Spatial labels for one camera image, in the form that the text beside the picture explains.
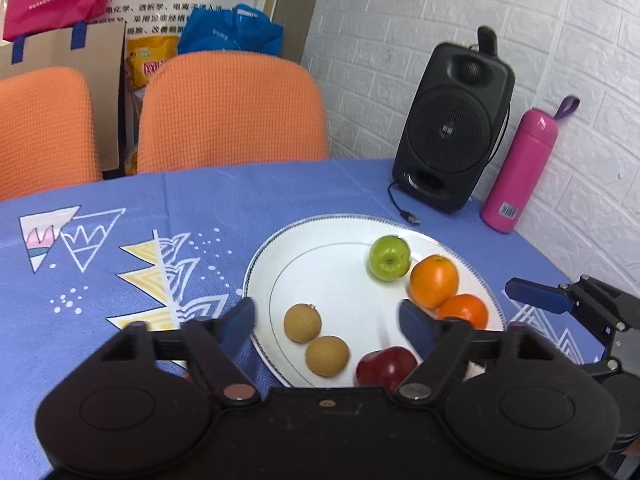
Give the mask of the red-orange tangerine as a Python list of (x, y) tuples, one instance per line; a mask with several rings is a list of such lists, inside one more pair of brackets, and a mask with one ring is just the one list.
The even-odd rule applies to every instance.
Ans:
[(461, 294), (447, 299), (437, 310), (437, 317), (458, 318), (469, 322), (477, 330), (488, 326), (489, 313), (484, 302), (477, 296)]

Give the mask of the dark red plum front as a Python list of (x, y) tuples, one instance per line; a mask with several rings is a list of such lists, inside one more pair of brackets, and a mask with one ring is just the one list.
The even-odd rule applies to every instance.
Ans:
[(360, 387), (380, 386), (395, 390), (418, 366), (413, 353), (404, 347), (390, 347), (367, 353), (356, 367)]

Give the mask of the large orange front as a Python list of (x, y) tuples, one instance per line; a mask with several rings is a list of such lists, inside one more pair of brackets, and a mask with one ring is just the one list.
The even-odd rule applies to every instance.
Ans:
[(417, 263), (410, 274), (411, 299), (421, 308), (437, 310), (446, 300), (456, 296), (459, 273), (445, 256), (431, 255)]

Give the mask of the brown longan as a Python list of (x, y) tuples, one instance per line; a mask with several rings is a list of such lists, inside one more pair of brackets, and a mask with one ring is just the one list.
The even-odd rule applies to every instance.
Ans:
[(346, 342), (335, 336), (314, 338), (305, 353), (307, 367), (316, 375), (331, 378), (344, 370), (350, 359)]
[(320, 334), (321, 327), (321, 316), (312, 304), (294, 304), (283, 319), (285, 335), (298, 344), (312, 341)]

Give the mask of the small green apple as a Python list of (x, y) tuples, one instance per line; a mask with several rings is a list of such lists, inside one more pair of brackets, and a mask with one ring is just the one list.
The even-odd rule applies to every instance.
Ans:
[(370, 247), (368, 267), (371, 274), (383, 282), (392, 282), (405, 276), (411, 266), (408, 243), (396, 235), (378, 238)]

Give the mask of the blue patterned tablecloth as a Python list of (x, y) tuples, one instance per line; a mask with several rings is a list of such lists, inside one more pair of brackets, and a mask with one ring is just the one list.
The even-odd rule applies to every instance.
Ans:
[[(250, 260), (290, 224), (327, 214), (395, 222), (439, 240), (482, 277), (506, 326), (525, 323), (578, 364), (602, 346), (574, 318), (508, 299), (504, 284), (566, 280), (516, 234), (480, 221), (480, 204), (442, 214), (390, 188), (386, 160), (208, 168), (109, 180), (1, 206), (1, 474), (50, 470), (34, 419), (46, 394), (132, 322), (175, 330), (218, 318), (244, 294)], [(238, 364), (260, 390), (280, 382), (251, 340)]]

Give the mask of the white oval plate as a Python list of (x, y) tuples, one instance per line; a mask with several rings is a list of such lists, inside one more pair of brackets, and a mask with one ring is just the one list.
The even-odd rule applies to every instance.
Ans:
[[(450, 259), (459, 272), (460, 292), (477, 296), (487, 307), (488, 330), (504, 330), (506, 318), (490, 287), (439, 240), (359, 214), (311, 217), (272, 234), (255, 252), (244, 278), (244, 294), (256, 307), (252, 343), (282, 385), (351, 387), (362, 356), (388, 346), (408, 346), (398, 324), (398, 306), (409, 296), (409, 279), (381, 282), (368, 268), (370, 247), (384, 235), (405, 240), (414, 262), (430, 255)], [(296, 304), (316, 307), (322, 335), (337, 336), (349, 346), (350, 359), (340, 374), (332, 378), (314, 374), (306, 365), (305, 345), (285, 335), (285, 313)]]

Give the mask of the pink water bottle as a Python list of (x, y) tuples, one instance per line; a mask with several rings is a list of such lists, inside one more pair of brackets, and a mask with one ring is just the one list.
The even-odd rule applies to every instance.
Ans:
[(532, 197), (559, 136), (559, 122), (575, 113), (577, 96), (566, 96), (553, 115), (531, 108), (521, 118), (480, 218), (495, 231), (511, 233)]

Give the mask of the black speaker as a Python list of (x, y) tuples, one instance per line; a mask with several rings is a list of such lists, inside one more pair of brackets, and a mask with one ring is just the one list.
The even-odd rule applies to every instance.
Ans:
[(398, 186), (441, 211), (462, 209), (500, 143), (514, 84), (488, 26), (477, 29), (475, 48), (436, 46), (400, 136)]

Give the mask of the right orange chair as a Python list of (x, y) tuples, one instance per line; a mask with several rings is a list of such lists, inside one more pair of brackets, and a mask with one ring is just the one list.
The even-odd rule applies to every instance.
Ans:
[(146, 87), (139, 127), (142, 174), (329, 155), (318, 84), (303, 66), (266, 54), (175, 56)]

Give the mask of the orange chair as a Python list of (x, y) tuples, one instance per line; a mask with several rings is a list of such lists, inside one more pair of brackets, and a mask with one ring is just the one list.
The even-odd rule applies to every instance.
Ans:
[(102, 180), (84, 76), (51, 67), (1, 83), (1, 198)]
[(318, 84), (303, 66), (266, 54), (175, 56), (146, 87), (139, 127), (142, 174), (329, 155)]

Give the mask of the left orange chair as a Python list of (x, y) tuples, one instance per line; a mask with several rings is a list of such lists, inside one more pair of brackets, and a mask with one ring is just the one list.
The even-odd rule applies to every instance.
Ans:
[(84, 76), (51, 67), (1, 83), (1, 198), (102, 180)]

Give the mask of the yellow snack bag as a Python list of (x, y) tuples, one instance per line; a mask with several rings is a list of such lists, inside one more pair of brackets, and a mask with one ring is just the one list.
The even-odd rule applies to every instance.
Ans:
[(178, 40), (175, 35), (156, 35), (126, 41), (127, 127), (131, 136), (125, 158), (127, 176), (138, 172), (139, 124), (146, 87), (162, 65), (177, 54)]

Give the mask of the brown paper bag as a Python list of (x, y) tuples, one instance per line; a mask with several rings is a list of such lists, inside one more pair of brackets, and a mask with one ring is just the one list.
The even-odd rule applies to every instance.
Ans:
[(84, 77), (90, 90), (94, 135), (104, 172), (122, 170), (126, 148), (125, 32), (123, 22), (87, 24), (17, 38), (1, 47), (1, 77), (50, 67)]

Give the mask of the blue plastic bag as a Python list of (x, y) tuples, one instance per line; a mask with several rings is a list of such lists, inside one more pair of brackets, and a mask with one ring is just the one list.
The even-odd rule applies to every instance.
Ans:
[(233, 9), (195, 9), (186, 20), (177, 52), (244, 51), (280, 56), (283, 35), (281, 25), (246, 4)]

